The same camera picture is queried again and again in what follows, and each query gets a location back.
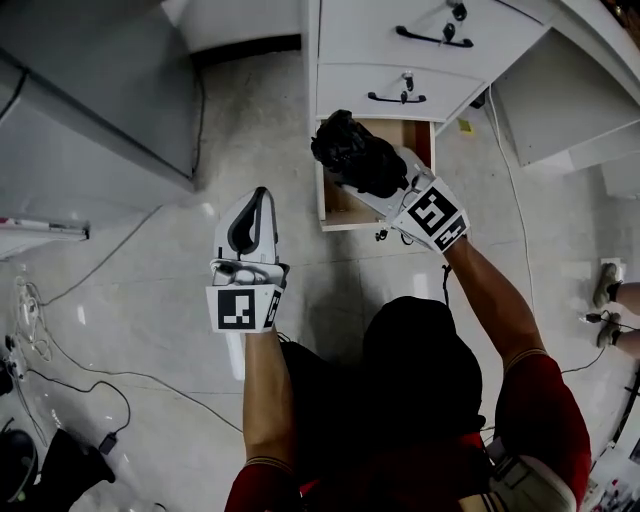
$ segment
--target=refrigerator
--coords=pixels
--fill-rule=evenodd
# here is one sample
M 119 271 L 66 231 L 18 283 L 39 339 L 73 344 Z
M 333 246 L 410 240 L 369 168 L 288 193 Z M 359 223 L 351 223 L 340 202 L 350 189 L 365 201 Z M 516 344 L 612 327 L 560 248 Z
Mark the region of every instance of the refrigerator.
M 194 85 L 158 1 L 0 0 L 0 218 L 90 229 L 189 197 Z

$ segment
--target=shoe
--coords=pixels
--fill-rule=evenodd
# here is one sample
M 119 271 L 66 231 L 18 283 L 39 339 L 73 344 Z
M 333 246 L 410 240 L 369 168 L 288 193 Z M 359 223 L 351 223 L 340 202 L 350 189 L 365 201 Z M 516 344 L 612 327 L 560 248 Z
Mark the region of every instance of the shoe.
M 620 323 L 621 317 L 618 313 L 613 313 L 607 320 L 605 326 L 598 333 L 598 348 L 611 345 L 613 343 L 613 333 L 620 330 L 620 326 L 617 324 Z
M 602 265 L 602 273 L 600 274 L 600 280 L 598 286 L 593 292 L 593 304 L 598 309 L 602 309 L 602 306 L 611 302 L 609 292 L 607 288 L 612 284 L 618 283 L 618 267 L 615 263 L 605 263 Z

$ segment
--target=baseboard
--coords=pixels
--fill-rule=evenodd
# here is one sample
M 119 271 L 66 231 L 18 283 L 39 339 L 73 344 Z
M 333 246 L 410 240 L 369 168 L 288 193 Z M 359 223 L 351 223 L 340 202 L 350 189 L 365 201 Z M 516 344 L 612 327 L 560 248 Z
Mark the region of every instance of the baseboard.
M 201 69 L 213 64 L 227 62 L 230 60 L 244 59 L 253 55 L 264 55 L 272 52 L 286 52 L 300 50 L 302 48 L 302 38 L 300 34 L 289 36 L 265 37 L 252 41 L 209 48 L 191 55 L 193 65 L 196 69 Z

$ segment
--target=sock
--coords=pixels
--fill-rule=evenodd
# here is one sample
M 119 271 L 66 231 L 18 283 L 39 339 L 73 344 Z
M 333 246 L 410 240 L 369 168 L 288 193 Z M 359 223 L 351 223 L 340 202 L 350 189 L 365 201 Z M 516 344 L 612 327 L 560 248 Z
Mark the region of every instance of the sock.
M 618 288 L 620 288 L 621 284 L 622 284 L 622 282 L 619 282 L 619 283 L 610 284 L 609 286 L 607 286 L 607 293 L 609 294 L 609 300 L 611 302 L 615 302 L 616 301 L 616 295 L 618 294 Z

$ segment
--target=open drawer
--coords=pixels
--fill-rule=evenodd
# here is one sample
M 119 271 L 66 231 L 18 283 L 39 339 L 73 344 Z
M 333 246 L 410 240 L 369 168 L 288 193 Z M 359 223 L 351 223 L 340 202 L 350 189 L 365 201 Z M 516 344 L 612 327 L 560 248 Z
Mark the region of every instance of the open drawer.
M 394 146 L 411 149 L 434 173 L 435 129 L 428 121 L 401 119 L 356 119 L 372 134 Z M 336 186 L 316 161 L 316 191 L 318 216 L 322 231 L 348 231 L 362 228 L 381 228 L 384 217 Z

